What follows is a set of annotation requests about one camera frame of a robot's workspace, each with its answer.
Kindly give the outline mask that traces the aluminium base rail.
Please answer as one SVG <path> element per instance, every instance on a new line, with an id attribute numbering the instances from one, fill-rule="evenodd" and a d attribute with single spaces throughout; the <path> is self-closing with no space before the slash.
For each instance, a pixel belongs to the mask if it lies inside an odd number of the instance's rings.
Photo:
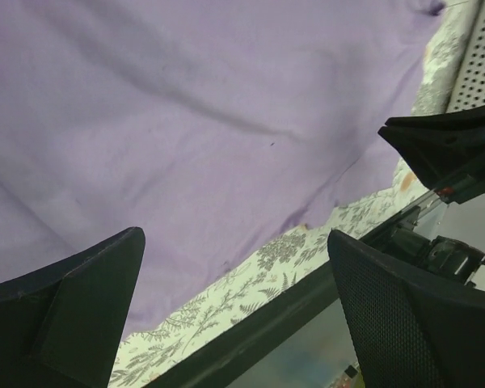
<path id="1" fill-rule="evenodd" d="M 357 240 L 426 272 L 476 289 L 471 277 L 485 254 L 456 239 L 425 238 L 415 230 L 416 201 Z M 341 302 L 329 263 L 169 369 L 157 387 L 222 387 L 261 361 L 333 302 Z"/>

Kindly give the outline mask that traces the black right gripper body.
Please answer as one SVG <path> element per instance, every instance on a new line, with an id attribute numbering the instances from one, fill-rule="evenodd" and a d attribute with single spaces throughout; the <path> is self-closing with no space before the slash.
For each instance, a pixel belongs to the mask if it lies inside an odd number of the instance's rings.
<path id="1" fill-rule="evenodd" d="M 446 204 L 464 204 L 485 195 L 485 165 L 467 163 L 446 174 L 428 178 L 428 189 Z"/>

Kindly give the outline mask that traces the floral patterned table cloth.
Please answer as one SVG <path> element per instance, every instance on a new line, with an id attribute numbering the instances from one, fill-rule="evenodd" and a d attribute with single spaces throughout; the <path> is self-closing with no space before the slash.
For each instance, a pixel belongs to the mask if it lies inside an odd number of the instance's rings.
<path id="1" fill-rule="evenodd" d="M 441 26 L 424 56 L 424 78 L 412 114 L 445 111 L 470 36 L 478 1 L 448 1 Z M 327 234 L 333 227 L 360 237 L 426 192 L 404 161 L 389 188 L 335 209 L 313 230 L 298 227 L 271 241 L 171 314 L 154 331 L 131 335 L 120 345 L 111 387 L 159 382 L 171 367 L 214 341 L 234 324 L 268 304 L 327 262 Z"/>

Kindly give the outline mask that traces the lilac purple t shirt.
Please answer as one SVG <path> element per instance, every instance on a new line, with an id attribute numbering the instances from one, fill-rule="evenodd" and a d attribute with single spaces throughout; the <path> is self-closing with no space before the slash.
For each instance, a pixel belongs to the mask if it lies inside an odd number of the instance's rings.
<path id="1" fill-rule="evenodd" d="M 388 188 L 442 1 L 0 1 L 0 283 L 145 231 L 124 333 Z"/>

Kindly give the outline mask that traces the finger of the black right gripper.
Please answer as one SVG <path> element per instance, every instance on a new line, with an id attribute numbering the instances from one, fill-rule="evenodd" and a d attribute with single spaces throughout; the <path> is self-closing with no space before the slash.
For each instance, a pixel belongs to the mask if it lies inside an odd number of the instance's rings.
<path id="1" fill-rule="evenodd" d="M 391 141 L 396 137 L 438 141 L 485 141 L 485 105 L 460 112 L 433 116 L 392 117 L 381 127 L 381 137 Z"/>
<path id="2" fill-rule="evenodd" d="M 379 135 L 430 190 L 485 180 L 485 126 L 466 130 L 384 126 Z"/>

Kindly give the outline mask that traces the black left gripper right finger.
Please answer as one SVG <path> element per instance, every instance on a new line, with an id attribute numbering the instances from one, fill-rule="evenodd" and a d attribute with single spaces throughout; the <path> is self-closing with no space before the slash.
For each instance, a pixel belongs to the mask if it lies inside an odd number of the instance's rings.
<path id="1" fill-rule="evenodd" d="M 339 231 L 327 241 L 367 387 L 485 387 L 485 291 Z"/>

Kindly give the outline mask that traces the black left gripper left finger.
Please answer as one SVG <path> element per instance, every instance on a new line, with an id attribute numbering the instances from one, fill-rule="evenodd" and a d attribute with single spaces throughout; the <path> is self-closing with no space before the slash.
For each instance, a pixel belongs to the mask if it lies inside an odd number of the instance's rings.
<path id="1" fill-rule="evenodd" d="M 141 268 L 128 228 L 0 284 L 0 387 L 105 387 Z"/>

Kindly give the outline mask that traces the white perforated laundry basket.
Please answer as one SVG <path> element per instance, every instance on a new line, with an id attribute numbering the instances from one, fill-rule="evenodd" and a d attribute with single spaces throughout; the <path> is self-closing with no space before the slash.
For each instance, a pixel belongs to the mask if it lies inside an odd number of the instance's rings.
<path id="1" fill-rule="evenodd" d="M 447 106 L 459 112 L 485 105 L 485 1 L 481 2 Z"/>

